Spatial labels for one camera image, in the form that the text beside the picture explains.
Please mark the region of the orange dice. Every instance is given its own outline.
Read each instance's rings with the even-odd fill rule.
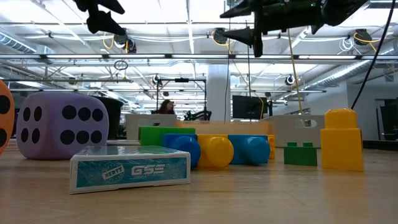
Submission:
[[[0,80],[0,154],[7,147],[14,128],[14,99],[6,84]]]

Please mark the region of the blue lego block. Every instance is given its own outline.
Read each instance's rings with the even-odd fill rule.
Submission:
[[[191,168],[197,166],[200,158],[200,145],[196,134],[163,134],[162,146],[191,154]]]
[[[268,163],[271,153],[268,136],[230,134],[228,139],[234,146],[234,157],[231,164],[259,165]]]

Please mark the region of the purple dice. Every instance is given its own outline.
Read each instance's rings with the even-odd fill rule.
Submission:
[[[85,146],[104,146],[108,112],[100,100],[77,93],[40,92],[22,104],[18,148],[28,159],[70,159]]]

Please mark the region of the green lego block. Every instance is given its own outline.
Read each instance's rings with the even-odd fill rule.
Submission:
[[[285,164],[317,166],[317,149],[313,147],[312,142],[304,142],[302,147],[297,147],[296,142],[289,142],[284,147]]]
[[[138,138],[141,146],[161,146],[163,134],[195,134],[195,128],[141,126]]]

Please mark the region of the woman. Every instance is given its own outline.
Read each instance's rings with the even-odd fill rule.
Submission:
[[[160,109],[155,111],[155,114],[175,114],[174,105],[170,100],[165,100],[160,106]]]

